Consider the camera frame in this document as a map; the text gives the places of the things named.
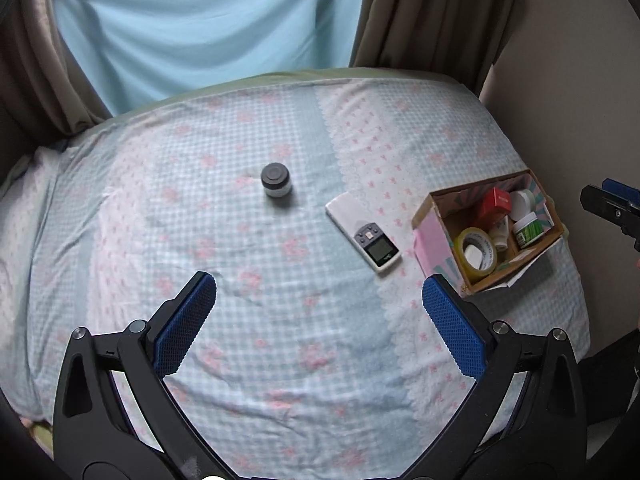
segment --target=digital scale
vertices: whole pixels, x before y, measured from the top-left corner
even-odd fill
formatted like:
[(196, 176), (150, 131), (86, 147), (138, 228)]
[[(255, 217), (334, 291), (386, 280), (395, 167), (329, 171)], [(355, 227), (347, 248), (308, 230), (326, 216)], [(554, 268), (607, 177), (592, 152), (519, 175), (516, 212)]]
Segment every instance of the digital scale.
[(326, 212), (376, 272), (384, 272), (401, 257), (400, 251), (349, 192), (325, 206)]

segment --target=light blue curtain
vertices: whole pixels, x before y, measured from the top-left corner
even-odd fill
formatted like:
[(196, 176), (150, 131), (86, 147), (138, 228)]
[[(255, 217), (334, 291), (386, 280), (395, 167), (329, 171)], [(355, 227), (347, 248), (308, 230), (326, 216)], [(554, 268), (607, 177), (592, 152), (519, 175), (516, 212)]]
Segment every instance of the light blue curtain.
[(362, 0), (53, 0), (60, 33), (121, 114), (265, 72), (347, 66)]

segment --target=screw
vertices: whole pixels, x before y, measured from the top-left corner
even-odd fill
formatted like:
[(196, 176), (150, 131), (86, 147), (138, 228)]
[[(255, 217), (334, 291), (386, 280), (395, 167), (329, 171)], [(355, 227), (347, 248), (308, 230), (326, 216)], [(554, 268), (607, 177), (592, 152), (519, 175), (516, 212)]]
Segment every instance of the screw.
[(82, 339), (84, 334), (86, 334), (86, 328), (84, 326), (79, 326), (71, 333), (71, 337), (73, 339)]
[(566, 339), (566, 332), (561, 328), (555, 328), (552, 333), (554, 338), (558, 341), (564, 341)]
[(494, 329), (494, 332), (500, 335), (504, 335), (509, 331), (509, 325), (507, 325), (503, 321), (496, 321), (491, 328)]
[(137, 334), (138, 332), (142, 332), (145, 329), (146, 321), (142, 319), (137, 319), (129, 323), (129, 331)]

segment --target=brown curtain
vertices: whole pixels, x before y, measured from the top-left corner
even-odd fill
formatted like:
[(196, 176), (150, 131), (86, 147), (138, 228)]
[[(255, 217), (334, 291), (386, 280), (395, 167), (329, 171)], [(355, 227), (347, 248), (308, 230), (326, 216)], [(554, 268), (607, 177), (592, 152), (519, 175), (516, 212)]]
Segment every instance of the brown curtain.
[(0, 23), (0, 102), (39, 144), (110, 117), (60, 38), (51, 0), (15, 0)]
[(478, 95), (513, 0), (363, 0), (352, 66), (450, 75)]

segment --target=wall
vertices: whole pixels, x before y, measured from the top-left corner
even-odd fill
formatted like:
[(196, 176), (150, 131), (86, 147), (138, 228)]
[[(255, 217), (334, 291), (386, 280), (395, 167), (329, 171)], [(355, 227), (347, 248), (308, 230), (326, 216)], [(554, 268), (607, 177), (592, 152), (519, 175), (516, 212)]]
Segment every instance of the wall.
[(627, 0), (523, 3), (481, 99), (569, 228), (595, 352), (638, 323), (640, 254), (578, 199), (607, 177), (640, 187), (640, 20)]

